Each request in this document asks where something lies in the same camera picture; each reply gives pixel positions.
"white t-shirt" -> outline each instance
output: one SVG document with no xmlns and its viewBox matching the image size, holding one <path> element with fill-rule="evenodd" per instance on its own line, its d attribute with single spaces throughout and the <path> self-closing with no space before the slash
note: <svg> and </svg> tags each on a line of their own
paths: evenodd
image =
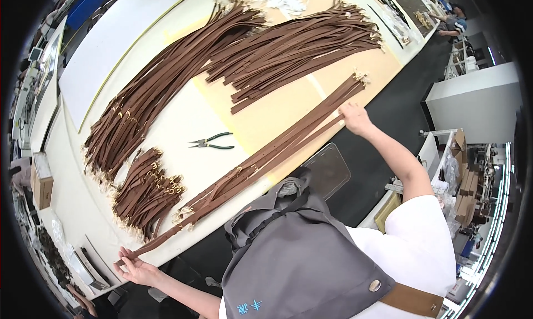
<svg viewBox="0 0 533 319">
<path fill-rule="evenodd" d="M 354 243 L 396 282 L 445 297 L 456 282 L 454 247 L 437 198 L 414 197 L 385 221 L 385 232 L 346 227 Z M 224 298 L 218 311 L 226 319 Z M 352 319 L 424 318 L 376 302 Z"/>
</svg>

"black floor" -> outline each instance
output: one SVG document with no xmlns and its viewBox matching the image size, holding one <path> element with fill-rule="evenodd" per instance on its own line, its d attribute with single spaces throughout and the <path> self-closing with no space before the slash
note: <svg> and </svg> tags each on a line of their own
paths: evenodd
<svg viewBox="0 0 533 319">
<path fill-rule="evenodd" d="M 405 145 L 413 153 L 422 147 L 420 129 L 428 130 L 420 100 L 429 84 L 443 78 L 451 45 L 434 36 L 422 51 L 366 107 L 374 124 Z M 331 213 L 346 225 L 356 227 L 385 194 L 384 186 L 392 171 L 368 142 L 347 129 L 335 135 L 334 142 L 346 161 L 351 179 L 328 201 Z M 222 228 L 180 255 L 183 262 L 200 274 L 195 283 L 212 276 L 220 282 L 231 259 L 229 243 Z M 182 282 L 191 280 L 183 269 L 170 269 L 170 275 Z M 128 283 L 129 301 L 120 311 L 121 319 L 156 317 L 158 303 L 147 294 L 147 287 Z"/>
</svg>

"human hand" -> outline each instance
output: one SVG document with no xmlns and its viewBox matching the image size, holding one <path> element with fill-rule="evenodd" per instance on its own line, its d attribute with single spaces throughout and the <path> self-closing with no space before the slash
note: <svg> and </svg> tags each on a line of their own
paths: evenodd
<svg viewBox="0 0 533 319">
<path fill-rule="evenodd" d="M 133 260 L 128 259 L 126 256 L 130 253 L 130 249 L 125 249 L 122 246 L 120 247 L 118 257 L 122 259 L 128 271 L 125 272 L 116 263 L 113 263 L 113 267 L 117 273 L 133 283 L 155 287 L 156 282 L 159 280 L 160 276 L 163 275 L 163 272 L 161 272 L 156 266 L 146 263 L 139 258 Z"/>
<path fill-rule="evenodd" d="M 346 128 L 356 135 L 364 137 L 375 128 L 364 107 L 357 103 L 348 102 L 339 108 L 339 112 L 344 115 Z"/>
</svg>

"brown apron strap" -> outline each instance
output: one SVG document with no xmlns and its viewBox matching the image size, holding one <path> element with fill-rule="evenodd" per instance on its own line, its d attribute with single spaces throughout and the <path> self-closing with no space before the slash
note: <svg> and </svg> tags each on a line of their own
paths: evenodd
<svg viewBox="0 0 533 319">
<path fill-rule="evenodd" d="M 396 282 L 394 288 L 379 301 L 413 314 L 436 318 L 444 298 Z"/>
</svg>

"white table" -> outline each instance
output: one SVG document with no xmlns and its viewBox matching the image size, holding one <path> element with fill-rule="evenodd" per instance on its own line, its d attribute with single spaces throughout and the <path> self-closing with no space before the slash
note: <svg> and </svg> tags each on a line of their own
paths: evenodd
<svg viewBox="0 0 533 319">
<path fill-rule="evenodd" d="M 97 121 L 110 99 L 158 52 L 175 40 L 172 38 L 173 35 L 179 34 L 179 31 L 188 27 L 192 22 L 209 16 L 213 1 L 185 0 L 143 35 L 110 75 L 79 133 L 64 103 L 62 101 L 60 103 L 59 113 L 45 148 L 54 176 L 52 203 L 49 209 L 40 210 L 39 216 L 51 232 L 51 212 L 54 211 L 63 224 L 66 241 L 75 248 L 85 244 L 85 236 L 87 236 L 107 265 L 106 268 L 111 268 L 112 263 L 118 259 L 119 246 L 123 245 L 135 250 L 141 244 L 136 243 L 113 222 L 110 197 L 107 193 L 100 192 L 97 184 L 83 174 L 84 165 L 80 147 L 90 133 L 90 125 Z M 365 3 L 374 3 L 374 0 L 347 1 L 363 7 Z M 378 25 L 382 24 L 377 18 L 374 20 Z M 424 45 L 423 43 L 410 43 L 402 50 L 397 43 L 392 41 L 393 37 L 385 27 L 380 30 L 383 32 L 383 38 L 390 41 L 389 51 L 402 65 L 416 56 Z M 183 184 L 188 188 L 182 201 L 185 203 L 250 156 L 234 136 L 219 139 L 221 145 L 235 145 L 235 149 L 232 150 L 187 149 L 189 145 L 186 142 L 225 131 L 228 131 L 227 126 L 211 109 L 196 86 L 189 82 L 158 116 L 142 147 L 145 149 L 153 146 L 161 148 L 164 151 L 163 167 L 167 169 L 167 173 L 184 176 Z M 123 170 L 118 178 L 124 176 Z M 141 258 L 156 266 L 162 265 L 219 228 L 245 204 L 257 198 L 274 183 L 275 181 L 269 177 L 263 177 L 203 218 L 192 232 L 186 230 L 179 232 L 157 249 L 142 255 Z M 170 220 L 170 217 L 165 219 L 161 227 L 162 231 L 172 226 Z M 74 282 L 84 289 L 79 277 L 74 276 Z M 125 281 L 121 280 L 114 287 L 122 283 Z M 83 291 L 89 299 L 102 294 L 101 292 L 92 294 L 88 289 Z"/>
</svg>

